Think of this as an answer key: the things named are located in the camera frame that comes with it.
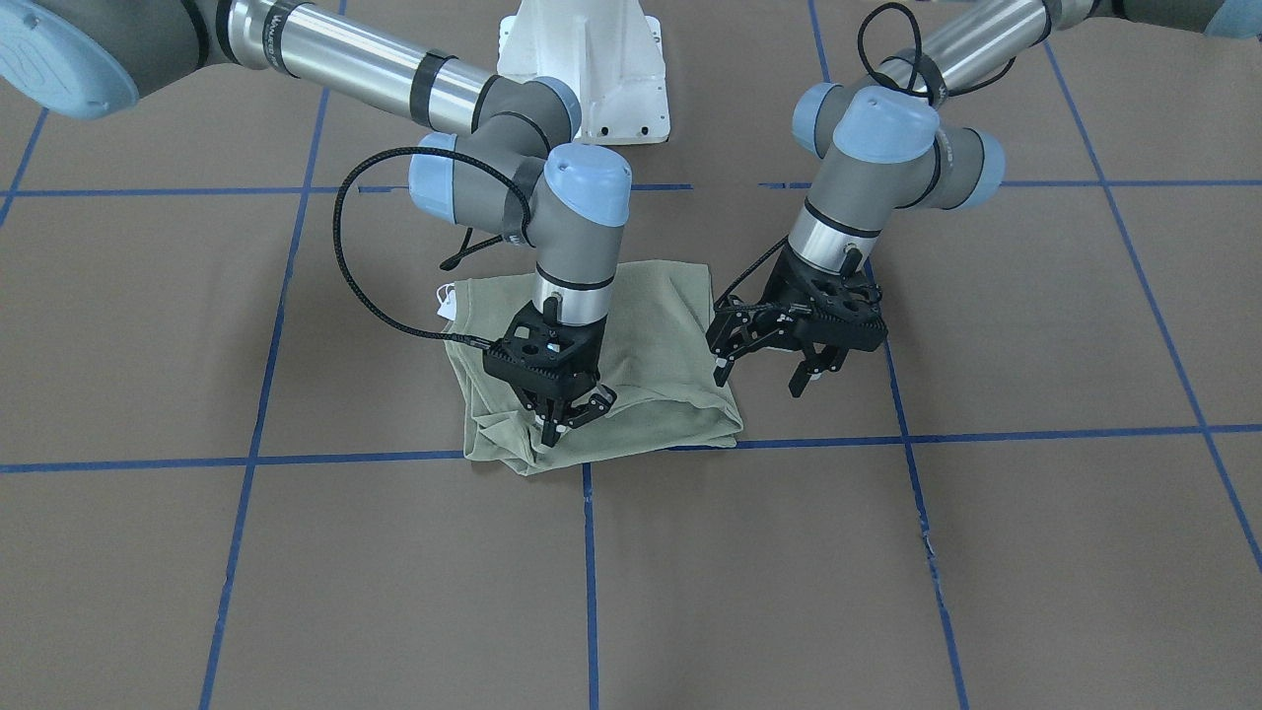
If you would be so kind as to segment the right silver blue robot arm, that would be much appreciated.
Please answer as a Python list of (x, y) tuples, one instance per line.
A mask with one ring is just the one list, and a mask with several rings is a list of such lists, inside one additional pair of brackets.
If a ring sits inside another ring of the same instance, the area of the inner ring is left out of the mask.
[(379, 314), (345, 256), (345, 206), (370, 168), (409, 158), (419, 211), (535, 252), (531, 296), (504, 335), (447, 340), (480, 351), (544, 446), (612, 412), (599, 358), (632, 175), (618, 153), (581, 143), (581, 100), (564, 81), (512, 79), (316, 1), (3, 4), (3, 81), (64, 119), (111, 120), (218, 67), (270, 71), (423, 127), (414, 148), (366, 156), (334, 193), (347, 286)]

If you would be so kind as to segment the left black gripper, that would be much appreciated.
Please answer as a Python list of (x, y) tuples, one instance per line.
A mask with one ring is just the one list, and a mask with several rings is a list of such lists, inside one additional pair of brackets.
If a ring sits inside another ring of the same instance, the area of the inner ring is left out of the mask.
[(801, 363), (789, 381), (789, 392), (801, 399), (806, 383), (842, 368), (847, 349), (876, 351), (888, 335), (880, 314), (880, 288), (864, 270), (843, 277), (815, 269), (793, 248), (780, 252), (764, 301), (729, 295), (714, 303), (705, 340), (716, 358), (716, 386), (724, 386), (736, 359), (752, 352), (801, 351)]

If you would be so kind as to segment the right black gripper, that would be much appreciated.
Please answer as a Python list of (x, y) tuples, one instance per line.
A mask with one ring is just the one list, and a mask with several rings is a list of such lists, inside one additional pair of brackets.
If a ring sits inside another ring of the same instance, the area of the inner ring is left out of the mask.
[[(522, 409), (540, 428), (541, 445), (554, 448), (562, 436), (560, 426), (583, 428), (611, 412), (617, 401), (615, 390), (596, 383), (599, 349), (602, 320), (586, 327), (551, 323), (526, 303), (505, 335), (482, 352), (482, 361), (487, 376), (517, 390)], [(586, 400), (574, 400), (587, 391)], [(567, 404), (560, 419), (558, 401)]]

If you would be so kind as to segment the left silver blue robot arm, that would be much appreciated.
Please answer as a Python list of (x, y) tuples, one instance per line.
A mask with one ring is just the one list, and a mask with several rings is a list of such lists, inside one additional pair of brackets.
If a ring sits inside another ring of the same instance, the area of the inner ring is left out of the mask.
[(820, 159), (798, 219), (769, 250), (757, 301), (726, 289), (707, 330), (714, 383), (764, 349), (801, 352), (789, 390), (835, 372), (853, 351), (887, 339), (878, 284), (866, 272), (899, 208), (981, 206), (1005, 179), (998, 140), (941, 125), (941, 103), (994, 84), (1017, 55), (1089, 18), (1116, 18), (1205, 37), (1257, 37), (1257, 1), (978, 1), (931, 35), (910, 20), (912, 45), (870, 61), (854, 84), (815, 84), (798, 100), (795, 140)]

